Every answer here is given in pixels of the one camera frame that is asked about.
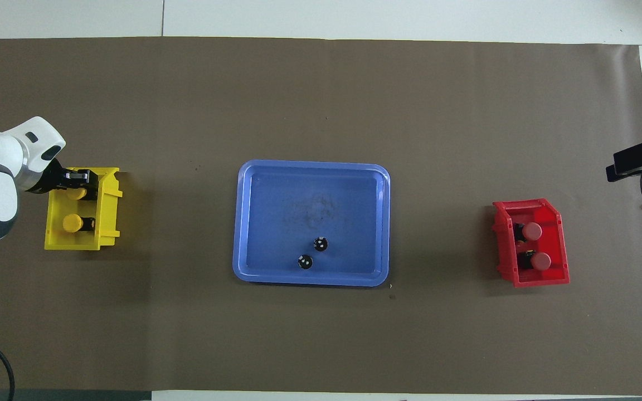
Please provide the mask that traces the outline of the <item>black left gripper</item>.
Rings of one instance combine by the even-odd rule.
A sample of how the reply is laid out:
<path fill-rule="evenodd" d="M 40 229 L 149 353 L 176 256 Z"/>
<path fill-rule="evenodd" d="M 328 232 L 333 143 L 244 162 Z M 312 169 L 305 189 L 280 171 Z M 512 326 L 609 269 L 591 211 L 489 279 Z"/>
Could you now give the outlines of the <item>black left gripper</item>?
<path fill-rule="evenodd" d="M 68 170 L 62 167 L 57 158 L 53 158 L 42 173 L 25 184 L 25 191 L 44 194 L 52 190 L 66 189 L 66 186 L 84 186 L 85 201 L 96 201 L 99 194 L 99 176 L 92 170 Z"/>

